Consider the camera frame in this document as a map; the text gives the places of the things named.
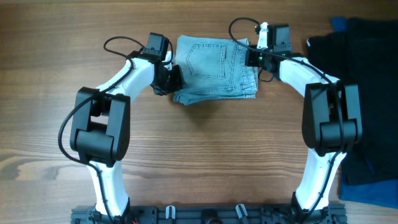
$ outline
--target black cable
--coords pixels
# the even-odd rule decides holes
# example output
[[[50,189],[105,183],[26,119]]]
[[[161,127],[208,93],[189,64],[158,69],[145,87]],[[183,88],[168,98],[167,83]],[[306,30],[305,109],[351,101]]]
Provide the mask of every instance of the black cable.
[[[95,221],[95,218],[94,217],[89,217],[88,218],[90,221],[92,221],[93,222],[93,224],[96,224],[97,222]]]
[[[170,58],[170,60],[168,62],[162,62],[162,65],[168,65],[168,64],[172,63],[172,61],[173,61],[173,45],[172,45],[171,41],[169,41],[169,44],[170,44],[170,49],[172,51],[172,57]]]
[[[272,82],[272,81],[274,80],[274,78],[275,78],[274,75],[272,75],[272,77],[271,77],[270,80],[263,80],[263,79],[261,79],[261,78],[260,78],[260,75],[261,75],[262,71],[263,71],[263,68],[261,68],[261,70],[260,70],[260,72],[259,72],[259,74],[258,74],[258,76],[257,76],[258,79],[259,79],[260,81],[263,81],[263,82]]]
[[[258,26],[260,26],[260,23],[259,23],[257,20],[255,20],[255,19],[251,19],[251,18],[247,18],[247,17],[239,17],[239,18],[234,19],[234,20],[231,22],[231,24],[229,25],[228,32],[229,32],[229,36],[231,37],[231,39],[232,39],[235,43],[237,43],[238,45],[240,45],[240,46],[242,46],[242,47],[245,47],[245,48],[247,48],[247,49],[249,49],[249,50],[253,50],[253,51],[255,51],[255,52],[259,52],[259,53],[262,53],[262,54],[265,54],[265,55],[269,55],[269,56],[273,56],[273,57],[277,57],[277,58],[282,58],[282,59],[284,59],[284,60],[291,60],[291,61],[293,61],[293,62],[296,62],[296,63],[299,63],[299,64],[301,64],[301,65],[304,65],[304,66],[306,66],[306,67],[311,68],[312,70],[314,70],[317,74],[319,74],[319,75],[320,75],[324,80],[326,80],[329,84],[334,85],[333,82],[330,81],[330,79],[329,79],[328,77],[326,77],[326,75],[325,75],[324,73],[320,72],[318,69],[316,69],[316,68],[315,68],[314,66],[312,66],[312,65],[309,65],[309,64],[307,64],[307,63],[305,63],[305,62],[296,60],[296,59],[294,59],[294,58],[286,57],[286,56],[279,55],[279,54],[274,54],[274,53],[271,53],[271,52],[266,52],[266,51],[260,50],[260,49],[255,49],[255,48],[252,48],[252,47],[250,47],[250,46],[247,46],[247,45],[245,45],[245,44],[240,43],[240,42],[232,35],[232,32],[231,32],[232,25],[233,25],[236,21],[240,21],[240,20],[252,21],[252,22],[256,23]]]
[[[83,105],[85,105],[86,103],[90,102],[91,100],[94,100],[96,97],[98,97],[98,96],[100,96],[100,95],[102,95],[102,94],[105,94],[107,91],[112,90],[112,89],[113,89],[115,86],[117,86],[121,81],[123,81],[123,80],[131,73],[131,71],[133,70],[134,64],[133,64],[133,62],[132,62],[132,60],[131,60],[131,57],[129,57],[129,56],[125,55],[125,54],[122,54],[122,53],[120,53],[120,52],[115,52],[115,51],[113,51],[113,50],[110,50],[110,49],[106,48],[106,45],[107,45],[111,40],[114,40],[114,39],[127,39],[127,40],[131,40],[131,41],[133,41],[133,42],[139,44],[139,45],[142,47],[141,50],[142,50],[143,48],[145,48],[145,46],[143,46],[140,42],[138,42],[138,41],[136,41],[136,40],[134,40],[134,39],[132,39],[132,38],[130,38],[130,37],[118,36],[118,37],[112,37],[112,38],[108,39],[108,40],[104,43],[104,49],[105,49],[107,52],[111,52],[111,53],[114,53],[114,54],[116,54],[116,55],[120,55],[120,56],[124,57],[126,60],[128,60],[128,61],[130,62],[129,70],[128,70],[120,79],[118,79],[118,80],[117,80],[116,82],[114,82],[112,85],[110,85],[109,87],[107,87],[105,90],[97,91],[96,93],[92,94],[90,97],[88,97],[87,99],[85,99],[85,100],[83,100],[81,103],[79,103],[76,107],[74,107],[74,109],[72,109],[71,112],[69,112],[68,116],[63,120],[63,122],[62,122],[62,124],[61,124],[61,127],[60,127],[60,131],[58,132],[58,146],[59,146],[59,148],[60,148],[62,154],[63,154],[66,158],[70,159],[70,160],[73,161],[73,162],[77,162],[77,163],[80,163],[80,164],[83,164],[83,165],[86,165],[86,166],[90,166],[90,167],[93,168],[93,169],[95,170],[95,172],[97,173],[98,182],[99,182],[99,189],[100,189],[100,191],[101,191],[101,196],[102,196],[102,199],[103,199],[104,207],[105,207],[105,210],[106,210],[106,214],[108,215],[109,221],[110,221],[111,223],[114,223],[114,220],[112,219],[111,212],[110,212],[109,206],[108,206],[108,201],[107,201],[106,196],[105,196],[105,192],[104,192],[104,183],[103,183],[103,178],[102,178],[102,176],[101,176],[101,171],[100,171],[96,166],[94,166],[93,164],[90,164],[89,162],[85,163],[85,162],[83,162],[83,161],[81,161],[81,160],[79,160],[79,159],[76,159],[76,158],[72,157],[71,155],[69,155],[69,154],[66,152],[65,148],[63,147],[63,145],[62,145],[62,134],[63,134],[63,131],[65,130],[65,126],[67,125],[67,123],[68,123],[68,121],[70,120],[70,118],[72,118],[72,116],[73,116]]]
[[[301,65],[304,65],[304,66],[308,67],[308,68],[311,68],[313,71],[315,71],[317,74],[319,74],[319,76],[321,76],[324,80],[326,80],[326,81],[330,84],[330,88],[331,88],[331,90],[333,91],[333,95],[334,95],[334,97],[335,97],[335,106],[336,106],[336,110],[337,110],[337,113],[338,113],[338,121],[339,121],[339,127],[340,127],[340,150],[339,150],[338,152],[336,152],[336,153],[333,155],[333,157],[331,158],[331,160],[329,161],[330,165],[329,165],[329,168],[328,168],[328,172],[326,173],[326,178],[325,178],[325,181],[324,181],[324,183],[323,183],[322,189],[321,189],[321,191],[319,192],[319,195],[318,195],[317,200],[316,200],[315,203],[312,205],[312,208],[309,210],[309,212],[307,213],[307,215],[302,219],[301,223],[303,223],[303,222],[307,219],[307,217],[310,217],[310,215],[313,213],[313,211],[315,210],[315,208],[318,206],[319,201],[323,198],[323,194],[325,193],[326,187],[327,187],[327,185],[328,185],[328,181],[329,181],[329,178],[330,178],[330,175],[331,175],[331,171],[332,171],[332,169],[333,169],[333,165],[334,165],[334,163],[335,163],[336,157],[337,157],[340,153],[342,153],[342,152],[344,151],[344,148],[345,148],[344,129],[343,129],[343,115],[342,115],[342,113],[341,113],[340,97],[338,96],[337,87],[336,87],[336,84],[334,84],[332,81],[330,81],[330,79],[327,78],[326,75],[325,75],[324,73],[320,72],[318,69],[316,69],[316,68],[315,68],[314,66],[312,66],[312,65],[309,65],[309,64],[307,64],[307,63],[305,63],[305,62],[301,62],[301,61],[299,61],[299,60],[296,60],[296,59],[293,59],[293,58],[289,58],[289,57],[286,57],[286,56],[283,56],[283,55],[273,54],[273,53],[270,53],[270,52],[266,52],[266,51],[264,51],[264,50],[255,49],[255,48],[252,48],[252,47],[250,47],[250,46],[247,46],[247,45],[244,45],[244,44],[240,43],[240,42],[232,35],[232,32],[231,32],[232,25],[233,25],[236,21],[240,21],[240,20],[252,21],[252,22],[256,23],[258,26],[260,26],[260,23],[259,23],[258,21],[256,21],[255,19],[251,19],[251,18],[247,18],[247,17],[239,17],[239,18],[234,19],[234,20],[231,22],[231,24],[229,25],[228,32],[229,32],[229,36],[231,37],[231,39],[232,39],[235,43],[237,43],[238,45],[240,45],[240,46],[242,46],[242,47],[247,48],[248,50],[253,50],[253,51],[259,52],[259,53],[261,53],[261,54],[265,54],[265,55],[269,55],[269,56],[273,56],[273,57],[277,57],[277,58],[282,58],[282,59],[284,59],[284,60],[291,60],[291,61],[293,61],[293,62],[299,63],[299,64],[301,64]]]

